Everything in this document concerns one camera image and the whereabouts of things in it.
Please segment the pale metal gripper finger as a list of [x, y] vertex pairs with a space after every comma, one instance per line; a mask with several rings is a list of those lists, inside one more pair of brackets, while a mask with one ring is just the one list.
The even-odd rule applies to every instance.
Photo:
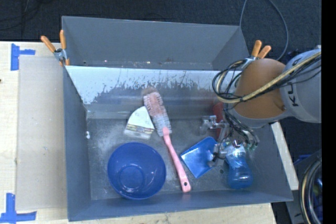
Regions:
[[221, 132], [227, 127], [224, 120], [217, 121], [215, 115], [203, 116], [199, 127], [200, 135], [205, 135], [207, 132], [212, 132], [213, 136], [220, 136]]
[[208, 161], [209, 167], [223, 166], [226, 157], [225, 146], [222, 144], [215, 144], [211, 153], [211, 159]]

